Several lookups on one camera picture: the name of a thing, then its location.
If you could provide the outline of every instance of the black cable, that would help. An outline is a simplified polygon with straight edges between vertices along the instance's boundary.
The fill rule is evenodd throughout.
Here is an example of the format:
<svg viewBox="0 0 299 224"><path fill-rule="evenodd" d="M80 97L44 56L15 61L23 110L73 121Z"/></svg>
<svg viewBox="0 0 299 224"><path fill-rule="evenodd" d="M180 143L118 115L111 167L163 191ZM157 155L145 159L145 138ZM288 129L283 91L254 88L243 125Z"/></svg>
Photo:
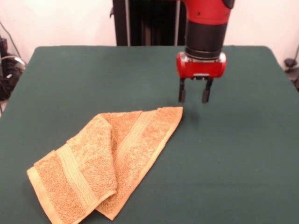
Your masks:
<svg viewBox="0 0 299 224"><path fill-rule="evenodd" d="M295 65L295 63L296 63L296 58L298 57L298 53L299 53L299 46L297 47L297 51L296 51L296 54L295 54L295 57L294 57L294 61L293 61L291 67L293 67L293 66Z"/></svg>
<svg viewBox="0 0 299 224"><path fill-rule="evenodd" d="M21 55L20 55L20 53L19 53L19 50L17 49L17 47L16 47L16 45L15 45L15 43L14 43L14 41L13 41L13 38L11 37L10 33L7 31L7 29L5 29L5 27L4 27L4 25L2 24L1 21L0 21L0 25L2 26L2 28L4 29L4 31L8 34L8 36L9 36L11 42L13 43L13 46L14 46L15 50L16 50L17 53L18 53L19 58L21 58Z"/></svg>

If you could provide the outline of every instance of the green table surface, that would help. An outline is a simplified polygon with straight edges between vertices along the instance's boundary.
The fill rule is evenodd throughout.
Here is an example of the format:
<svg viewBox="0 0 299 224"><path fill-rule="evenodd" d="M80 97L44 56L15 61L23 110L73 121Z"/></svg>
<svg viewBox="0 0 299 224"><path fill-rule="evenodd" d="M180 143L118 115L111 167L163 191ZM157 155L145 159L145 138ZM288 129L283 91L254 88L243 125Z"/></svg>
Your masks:
<svg viewBox="0 0 299 224"><path fill-rule="evenodd" d="M181 47L40 47L0 119L0 223L49 223L26 170L101 112L179 106ZM184 115L116 224L298 224L299 97L266 47L228 65ZM94 211L82 223L111 223Z"/></svg>

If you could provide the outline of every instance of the cable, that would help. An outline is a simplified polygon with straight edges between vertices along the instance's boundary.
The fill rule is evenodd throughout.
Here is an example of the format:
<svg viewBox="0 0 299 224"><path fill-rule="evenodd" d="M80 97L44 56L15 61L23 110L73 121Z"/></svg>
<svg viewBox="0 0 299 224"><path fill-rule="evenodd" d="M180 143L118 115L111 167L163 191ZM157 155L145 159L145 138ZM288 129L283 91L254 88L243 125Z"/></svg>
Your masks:
<svg viewBox="0 0 299 224"><path fill-rule="evenodd" d="M294 61L293 61L291 67L293 67L293 66L295 65L295 63L296 63L296 58L298 57L298 53L299 53L299 46L297 47L297 51L296 51L296 54L295 54L295 57L294 57Z"/></svg>
<svg viewBox="0 0 299 224"><path fill-rule="evenodd" d="M14 43L14 41L13 41L13 38L11 37L10 33L7 31L7 29L5 29L5 27L4 27L4 25L2 24L1 21L0 21L0 25L2 26L2 28L4 29L4 31L8 34L8 36L9 36L11 42L13 43L13 46L14 46L15 50L16 50L17 53L18 53L18 56L21 58L21 55L20 55L20 53L19 53L19 50L17 49L17 47L16 47L16 45L15 45L15 43Z"/></svg>
<svg viewBox="0 0 299 224"><path fill-rule="evenodd" d="M27 66L27 64L21 58L19 58L18 56L15 56L15 55L8 55L8 56L5 56L5 57L2 57L1 61L4 60L4 59L8 59L8 58L12 58L15 61L21 63L22 65Z"/></svg>

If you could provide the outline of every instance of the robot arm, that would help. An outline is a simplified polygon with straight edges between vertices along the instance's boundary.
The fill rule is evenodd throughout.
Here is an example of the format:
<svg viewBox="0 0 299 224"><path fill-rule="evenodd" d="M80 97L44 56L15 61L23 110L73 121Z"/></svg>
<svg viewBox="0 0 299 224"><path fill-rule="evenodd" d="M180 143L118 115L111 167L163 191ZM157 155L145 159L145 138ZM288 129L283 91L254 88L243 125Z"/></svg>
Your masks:
<svg viewBox="0 0 299 224"><path fill-rule="evenodd" d="M182 0L186 6L185 51L178 53L179 102L185 101L185 79L207 80L202 102L209 99L214 78L226 67L222 52L227 24L235 0Z"/></svg>

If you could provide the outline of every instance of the orange towel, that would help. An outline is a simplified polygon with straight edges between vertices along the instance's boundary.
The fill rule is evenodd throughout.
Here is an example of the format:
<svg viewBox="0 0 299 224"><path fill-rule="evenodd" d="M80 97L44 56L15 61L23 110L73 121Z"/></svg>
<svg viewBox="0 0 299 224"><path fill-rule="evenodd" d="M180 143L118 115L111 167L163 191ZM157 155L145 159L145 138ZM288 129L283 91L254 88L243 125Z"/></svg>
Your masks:
<svg viewBox="0 0 299 224"><path fill-rule="evenodd" d="M182 118L182 107L102 113L27 171L54 224L77 224L94 209L113 220Z"/></svg>

